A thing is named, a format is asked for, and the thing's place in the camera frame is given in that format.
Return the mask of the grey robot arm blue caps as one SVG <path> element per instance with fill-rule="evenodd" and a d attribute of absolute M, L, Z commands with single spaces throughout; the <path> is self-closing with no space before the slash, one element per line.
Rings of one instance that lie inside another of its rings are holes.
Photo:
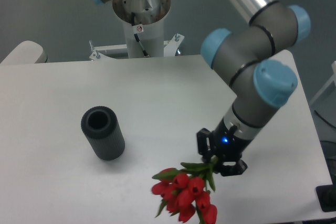
<path fill-rule="evenodd" d="M 161 57 L 163 39 L 149 33 L 140 36 L 146 25 L 155 25 L 169 12 L 170 0 L 94 0 L 113 3 L 115 14 L 130 30 L 127 43 L 131 58 Z M 230 0 L 249 27 L 234 35 L 227 29 L 211 32 L 203 41 L 205 62 L 236 94 L 236 99 L 214 131 L 197 133 L 198 153 L 211 171 L 222 176 L 242 174 L 247 165 L 242 153 L 297 87 L 296 74 L 273 59 L 310 33 L 307 12 L 278 0 Z"/>

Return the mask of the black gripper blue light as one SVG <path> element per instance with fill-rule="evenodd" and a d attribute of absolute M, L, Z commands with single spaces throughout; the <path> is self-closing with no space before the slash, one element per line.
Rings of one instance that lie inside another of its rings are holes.
<path fill-rule="evenodd" d="M 222 119 L 212 132 L 206 128 L 197 132 L 197 149 L 204 163 L 209 163 L 212 156 L 217 157 L 214 173 L 223 177 L 238 176 L 248 168 L 241 159 L 248 146 L 248 140 L 238 138 L 234 134 L 238 126 L 227 127 Z"/>

